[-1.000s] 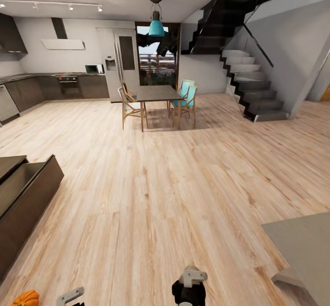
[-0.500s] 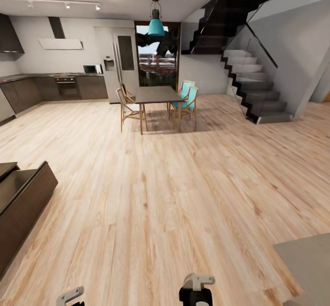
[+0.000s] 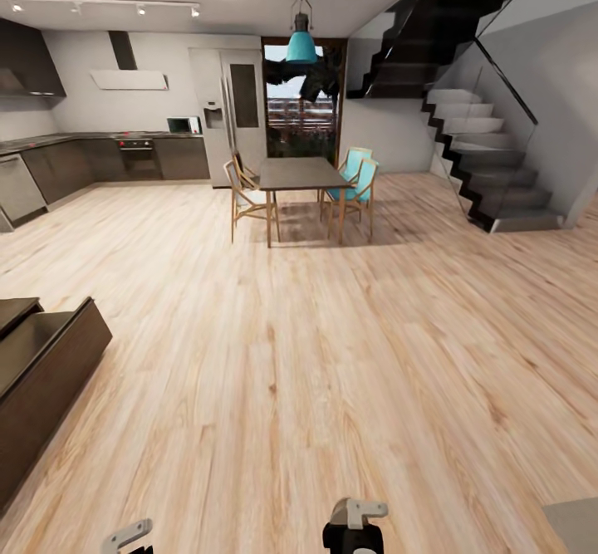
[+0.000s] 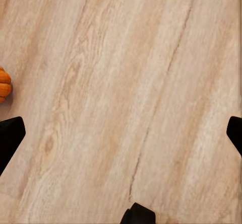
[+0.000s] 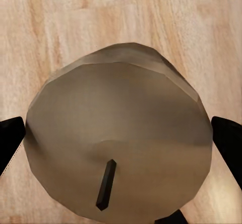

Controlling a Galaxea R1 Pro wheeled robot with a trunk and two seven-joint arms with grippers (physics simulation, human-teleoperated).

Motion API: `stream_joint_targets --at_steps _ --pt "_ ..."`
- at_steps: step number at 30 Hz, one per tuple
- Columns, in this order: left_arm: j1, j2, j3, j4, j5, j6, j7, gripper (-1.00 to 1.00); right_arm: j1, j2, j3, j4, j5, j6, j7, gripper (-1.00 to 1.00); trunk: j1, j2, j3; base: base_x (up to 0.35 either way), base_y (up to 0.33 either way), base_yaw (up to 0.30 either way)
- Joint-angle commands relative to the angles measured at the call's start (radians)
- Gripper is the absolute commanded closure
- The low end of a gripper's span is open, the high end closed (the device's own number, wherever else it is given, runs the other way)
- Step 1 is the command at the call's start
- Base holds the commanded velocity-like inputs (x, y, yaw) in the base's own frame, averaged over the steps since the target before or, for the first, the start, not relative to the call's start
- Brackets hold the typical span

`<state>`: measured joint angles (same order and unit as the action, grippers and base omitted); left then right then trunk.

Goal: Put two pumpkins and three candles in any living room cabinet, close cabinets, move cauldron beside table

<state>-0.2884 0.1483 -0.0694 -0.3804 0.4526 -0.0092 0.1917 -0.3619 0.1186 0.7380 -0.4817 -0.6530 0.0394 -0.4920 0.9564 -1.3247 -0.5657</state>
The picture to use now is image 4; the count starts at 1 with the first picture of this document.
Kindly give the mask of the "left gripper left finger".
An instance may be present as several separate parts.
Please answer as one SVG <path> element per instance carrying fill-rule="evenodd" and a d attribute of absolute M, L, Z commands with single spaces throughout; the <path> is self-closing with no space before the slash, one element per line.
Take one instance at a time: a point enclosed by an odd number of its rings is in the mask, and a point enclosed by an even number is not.
<path fill-rule="evenodd" d="M 21 116 L 0 122 L 0 176 L 25 135 Z"/>

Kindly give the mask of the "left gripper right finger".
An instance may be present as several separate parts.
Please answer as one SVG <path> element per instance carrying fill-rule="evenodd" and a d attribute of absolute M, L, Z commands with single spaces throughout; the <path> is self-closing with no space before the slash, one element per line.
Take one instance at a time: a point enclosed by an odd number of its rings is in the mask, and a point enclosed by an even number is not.
<path fill-rule="evenodd" d="M 226 133 L 242 156 L 242 118 L 230 117 Z"/>

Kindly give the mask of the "pumpkin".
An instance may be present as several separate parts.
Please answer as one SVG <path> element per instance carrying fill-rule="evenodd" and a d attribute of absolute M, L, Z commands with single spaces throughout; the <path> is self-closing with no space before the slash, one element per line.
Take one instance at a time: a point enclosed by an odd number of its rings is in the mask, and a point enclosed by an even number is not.
<path fill-rule="evenodd" d="M 10 83 L 10 75 L 0 66 L 0 103 L 10 94 L 12 89 Z"/>

